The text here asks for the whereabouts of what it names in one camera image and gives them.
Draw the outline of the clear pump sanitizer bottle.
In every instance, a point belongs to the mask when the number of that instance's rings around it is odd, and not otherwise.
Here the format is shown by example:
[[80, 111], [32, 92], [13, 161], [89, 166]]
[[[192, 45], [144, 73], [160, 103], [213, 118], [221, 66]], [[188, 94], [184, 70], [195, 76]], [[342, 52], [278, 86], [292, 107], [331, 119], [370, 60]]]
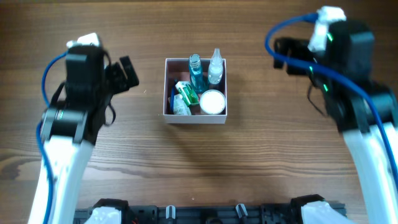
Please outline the clear pump sanitizer bottle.
[[223, 58], [220, 49], [216, 48], [208, 67], [208, 83], [210, 85], [219, 84], [223, 76], [223, 70]]

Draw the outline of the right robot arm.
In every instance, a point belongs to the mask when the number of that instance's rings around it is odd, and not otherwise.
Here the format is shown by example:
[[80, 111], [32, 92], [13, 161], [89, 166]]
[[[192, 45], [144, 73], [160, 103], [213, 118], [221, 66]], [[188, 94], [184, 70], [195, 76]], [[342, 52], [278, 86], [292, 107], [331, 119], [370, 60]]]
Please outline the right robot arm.
[[266, 35], [264, 46], [275, 68], [305, 75], [318, 88], [326, 113], [336, 123], [354, 161], [370, 223], [397, 222], [397, 98], [371, 78], [374, 35], [363, 22], [327, 25], [323, 50], [308, 41], [275, 38], [279, 30], [298, 23], [318, 23], [316, 14], [283, 21]]

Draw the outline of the white green soap box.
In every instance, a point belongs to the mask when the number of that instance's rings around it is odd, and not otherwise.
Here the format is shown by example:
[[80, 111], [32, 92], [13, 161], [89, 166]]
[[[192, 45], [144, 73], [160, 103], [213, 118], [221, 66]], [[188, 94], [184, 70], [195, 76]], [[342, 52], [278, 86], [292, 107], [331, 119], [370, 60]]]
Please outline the white green soap box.
[[190, 116], [192, 113], [190, 108], [186, 105], [181, 94], [174, 97], [174, 115]]

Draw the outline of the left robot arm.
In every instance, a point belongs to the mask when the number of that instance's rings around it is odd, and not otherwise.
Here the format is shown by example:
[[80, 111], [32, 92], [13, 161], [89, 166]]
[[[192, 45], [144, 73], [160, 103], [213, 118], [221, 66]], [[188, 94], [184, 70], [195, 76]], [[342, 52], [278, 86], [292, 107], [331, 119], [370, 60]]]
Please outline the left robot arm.
[[102, 47], [77, 45], [56, 56], [44, 72], [61, 58], [66, 79], [53, 97], [44, 97], [47, 108], [36, 127], [42, 166], [29, 223], [72, 223], [99, 130], [110, 125], [111, 99], [139, 85], [128, 56], [112, 62]]

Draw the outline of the blue mouthwash bottle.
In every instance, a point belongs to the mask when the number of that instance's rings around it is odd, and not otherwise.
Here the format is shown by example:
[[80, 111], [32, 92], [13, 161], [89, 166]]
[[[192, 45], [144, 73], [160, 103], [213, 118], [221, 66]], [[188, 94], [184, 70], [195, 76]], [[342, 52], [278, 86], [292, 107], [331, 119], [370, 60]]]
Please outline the blue mouthwash bottle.
[[200, 94], [207, 90], [205, 78], [203, 76], [203, 68], [201, 58], [198, 54], [189, 57], [188, 68], [190, 72], [190, 82], [196, 93]]

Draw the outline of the white cotton bud tub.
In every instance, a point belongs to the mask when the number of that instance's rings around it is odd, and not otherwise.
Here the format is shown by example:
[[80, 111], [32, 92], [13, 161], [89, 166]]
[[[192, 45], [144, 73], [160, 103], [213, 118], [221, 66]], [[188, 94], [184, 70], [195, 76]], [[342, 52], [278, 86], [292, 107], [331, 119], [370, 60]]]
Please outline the white cotton bud tub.
[[200, 97], [201, 114], [218, 115], [226, 108], [226, 98], [218, 90], [207, 90]]

